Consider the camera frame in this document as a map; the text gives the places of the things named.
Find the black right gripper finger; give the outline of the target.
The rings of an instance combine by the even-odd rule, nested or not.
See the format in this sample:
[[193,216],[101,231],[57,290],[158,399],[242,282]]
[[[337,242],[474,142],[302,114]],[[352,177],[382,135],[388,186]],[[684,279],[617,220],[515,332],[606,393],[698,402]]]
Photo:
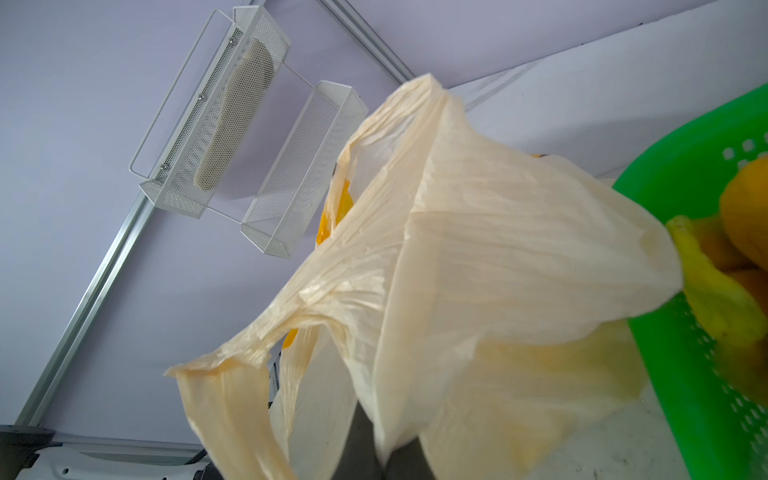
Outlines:
[[394,451],[382,464],[376,454],[373,424],[356,405],[333,480],[434,480],[418,438]]

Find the cream banana print plastic bag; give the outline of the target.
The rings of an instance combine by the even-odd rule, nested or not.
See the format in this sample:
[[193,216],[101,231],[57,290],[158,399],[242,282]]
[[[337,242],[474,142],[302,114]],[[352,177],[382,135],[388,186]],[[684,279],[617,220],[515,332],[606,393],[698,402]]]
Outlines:
[[357,404],[382,464],[418,438],[435,479],[521,479],[640,396],[627,322],[683,283],[643,207],[479,134],[430,75],[353,134],[326,212],[263,313],[169,370],[226,479],[331,479]]

